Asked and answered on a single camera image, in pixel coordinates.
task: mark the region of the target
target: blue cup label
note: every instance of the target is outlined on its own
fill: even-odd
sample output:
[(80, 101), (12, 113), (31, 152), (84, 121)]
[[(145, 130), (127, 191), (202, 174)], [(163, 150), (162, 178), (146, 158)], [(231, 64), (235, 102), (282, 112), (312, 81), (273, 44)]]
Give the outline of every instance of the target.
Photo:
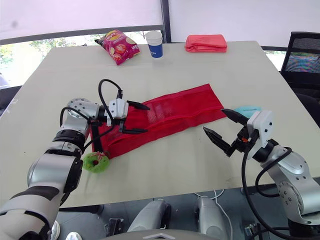
[(163, 55), (163, 51), (162, 51), (162, 44), (158, 45), (158, 46), (151, 46), (149, 45), (149, 49), (150, 49), (150, 53), (151, 56), (154, 58), (160, 58)]

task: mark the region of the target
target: white curtain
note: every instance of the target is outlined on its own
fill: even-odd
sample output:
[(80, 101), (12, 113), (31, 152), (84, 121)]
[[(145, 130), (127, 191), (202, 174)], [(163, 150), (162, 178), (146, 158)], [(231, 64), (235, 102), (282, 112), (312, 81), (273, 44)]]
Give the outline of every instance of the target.
[(161, 24), (160, 0), (0, 0), (0, 40)]

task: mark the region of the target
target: wall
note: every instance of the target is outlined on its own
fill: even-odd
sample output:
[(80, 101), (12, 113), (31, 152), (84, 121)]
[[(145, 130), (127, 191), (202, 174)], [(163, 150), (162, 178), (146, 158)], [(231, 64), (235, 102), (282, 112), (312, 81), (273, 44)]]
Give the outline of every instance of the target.
[(292, 31), (320, 33), (320, 0), (169, 0), (171, 39), (223, 34), (287, 47)]

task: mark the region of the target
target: pink towel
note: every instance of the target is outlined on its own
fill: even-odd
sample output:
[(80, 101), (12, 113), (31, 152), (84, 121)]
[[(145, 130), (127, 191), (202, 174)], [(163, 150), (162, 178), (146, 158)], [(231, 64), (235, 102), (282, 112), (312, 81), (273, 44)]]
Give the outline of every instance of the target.
[(221, 34), (189, 35), (184, 47), (190, 53), (225, 53), (227, 42)]

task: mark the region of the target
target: white wire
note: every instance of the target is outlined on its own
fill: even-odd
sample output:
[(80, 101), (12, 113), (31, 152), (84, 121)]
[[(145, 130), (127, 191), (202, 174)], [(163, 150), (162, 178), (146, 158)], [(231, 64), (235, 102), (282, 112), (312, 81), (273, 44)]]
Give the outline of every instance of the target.
[[(218, 194), (218, 196), (216, 195), (215, 197), (211, 197), (210, 199), (216, 199), (218, 197), (220, 197), (223, 193), (224, 193), (224, 189), (221, 190), (221, 192)], [(201, 196), (200, 194), (194, 192), (195, 195), (197, 195), (199, 198), (202, 198), (202, 197), (208, 197), (208, 196)]]
[(231, 224), (231, 220), (229, 218), (229, 216), (226, 214), (225, 210), (222, 208), (222, 206), (218, 203), (218, 200), (217, 198), (219, 197), (219, 195), (217, 196), (217, 193), (216, 193), (216, 190), (213, 190), (214, 191), (214, 195), (215, 195), (215, 204), (217, 204), (219, 206), (219, 208), (221, 209), (221, 211), (224, 213), (224, 215), (226, 216), (226, 218), (228, 219), (229, 221), (229, 224), (230, 224), (230, 240), (233, 240), (233, 228), (232, 228), (232, 224)]

